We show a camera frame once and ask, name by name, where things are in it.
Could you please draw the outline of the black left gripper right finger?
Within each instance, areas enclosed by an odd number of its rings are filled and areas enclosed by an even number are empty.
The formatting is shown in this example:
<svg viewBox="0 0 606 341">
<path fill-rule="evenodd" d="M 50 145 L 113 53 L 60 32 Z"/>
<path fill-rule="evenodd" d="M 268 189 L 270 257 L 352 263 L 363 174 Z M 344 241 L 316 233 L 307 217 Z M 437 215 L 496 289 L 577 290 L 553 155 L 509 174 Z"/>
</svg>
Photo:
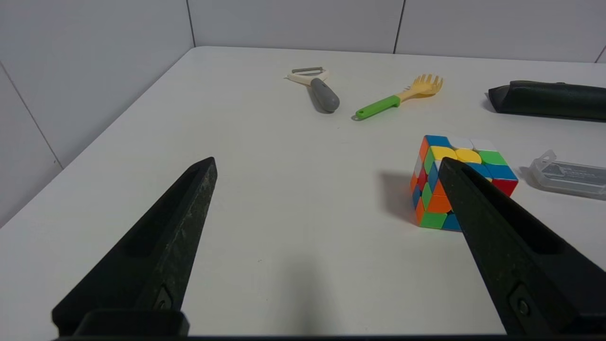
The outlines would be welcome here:
<svg viewBox="0 0 606 341">
<path fill-rule="evenodd" d="M 446 157 L 439 181 L 511 338 L 603 338 L 604 270 L 470 165 Z"/>
</svg>

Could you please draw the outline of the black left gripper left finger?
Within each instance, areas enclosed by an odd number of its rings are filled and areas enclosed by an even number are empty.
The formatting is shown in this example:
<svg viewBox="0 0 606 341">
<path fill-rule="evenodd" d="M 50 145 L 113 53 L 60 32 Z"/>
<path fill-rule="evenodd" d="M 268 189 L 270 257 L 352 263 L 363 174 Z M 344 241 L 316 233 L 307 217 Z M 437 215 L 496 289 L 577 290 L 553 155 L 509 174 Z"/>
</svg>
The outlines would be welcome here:
<svg viewBox="0 0 606 341">
<path fill-rule="evenodd" d="M 192 164 L 52 310 L 60 338 L 177 338 L 181 310 L 218 179 L 214 157 Z"/>
</svg>

